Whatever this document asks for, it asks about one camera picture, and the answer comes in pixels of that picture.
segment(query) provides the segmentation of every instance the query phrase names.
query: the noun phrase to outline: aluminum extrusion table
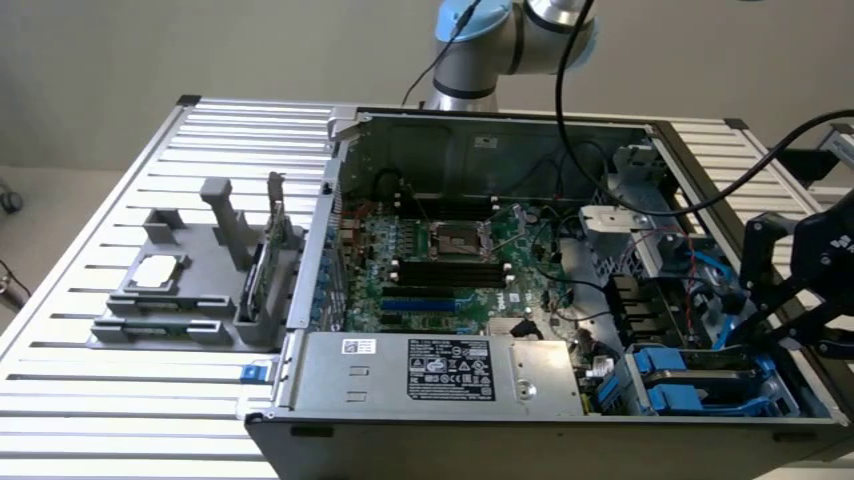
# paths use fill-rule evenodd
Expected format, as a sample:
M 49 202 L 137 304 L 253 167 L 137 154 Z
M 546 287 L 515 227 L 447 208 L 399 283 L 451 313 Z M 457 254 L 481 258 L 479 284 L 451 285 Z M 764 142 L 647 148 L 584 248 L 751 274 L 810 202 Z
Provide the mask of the aluminum extrusion table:
M 260 225 L 267 174 L 285 174 L 287 211 L 308 227 L 331 108 L 208 98 L 175 107 L 0 338 L 0 476 L 275 478 L 236 420 L 237 399 L 271 388 L 240 385 L 241 366 L 267 356 L 89 350 L 85 341 L 145 241 L 148 209 L 179 208 L 187 222 L 213 223 L 197 196 L 204 177 L 232 179 L 235 209 Z M 666 120 L 723 188 L 762 155 L 760 143 L 723 120 Z M 779 165 L 728 202 L 742 220 L 764 210 L 799 219 L 822 208 Z M 783 241 L 783 275 L 788 254 Z M 798 470 L 776 472 L 794 478 Z

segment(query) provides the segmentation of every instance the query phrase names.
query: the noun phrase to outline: floor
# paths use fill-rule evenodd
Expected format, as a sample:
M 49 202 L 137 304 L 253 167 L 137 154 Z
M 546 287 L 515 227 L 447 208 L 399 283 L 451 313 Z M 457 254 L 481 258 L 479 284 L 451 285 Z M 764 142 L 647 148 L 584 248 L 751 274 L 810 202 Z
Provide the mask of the floor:
M 30 290 L 53 268 L 123 173 L 0 167 L 0 178 L 24 197 L 20 212 L 0 213 L 0 259 Z M 13 318 L 0 307 L 0 332 Z

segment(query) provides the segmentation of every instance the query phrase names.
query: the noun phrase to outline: motherboard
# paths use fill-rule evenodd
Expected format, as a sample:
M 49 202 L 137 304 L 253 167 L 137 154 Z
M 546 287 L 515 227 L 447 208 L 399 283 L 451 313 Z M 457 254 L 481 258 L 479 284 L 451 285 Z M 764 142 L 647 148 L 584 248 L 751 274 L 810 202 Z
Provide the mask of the motherboard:
M 419 203 L 411 215 L 397 202 L 344 216 L 345 330 L 503 335 L 527 319 L 532 337 L 568 336 L 552 313 L 570 306 L 571 288 L 538 272 L 560 275 L 546 211 L 512 203 L 460 214 Z

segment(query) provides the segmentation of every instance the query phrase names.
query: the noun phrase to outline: power supply label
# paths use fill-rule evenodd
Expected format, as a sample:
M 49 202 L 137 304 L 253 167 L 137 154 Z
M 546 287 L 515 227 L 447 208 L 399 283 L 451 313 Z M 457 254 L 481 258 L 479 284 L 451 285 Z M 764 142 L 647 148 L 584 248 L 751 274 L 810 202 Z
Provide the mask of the power supply label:
M 412 400 L 495 401 L 489 342 L 409 339 L 407 361 Z

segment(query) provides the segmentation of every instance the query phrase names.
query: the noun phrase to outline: cpu socket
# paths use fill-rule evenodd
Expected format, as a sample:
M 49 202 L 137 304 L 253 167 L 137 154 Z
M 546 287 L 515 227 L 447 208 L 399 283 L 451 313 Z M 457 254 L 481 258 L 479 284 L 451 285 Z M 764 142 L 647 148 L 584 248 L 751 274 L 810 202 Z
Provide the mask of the cpu socket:
M 480 222 L 433 222 L 429 224 L 431 258 L 488 258 L 492 239 Z

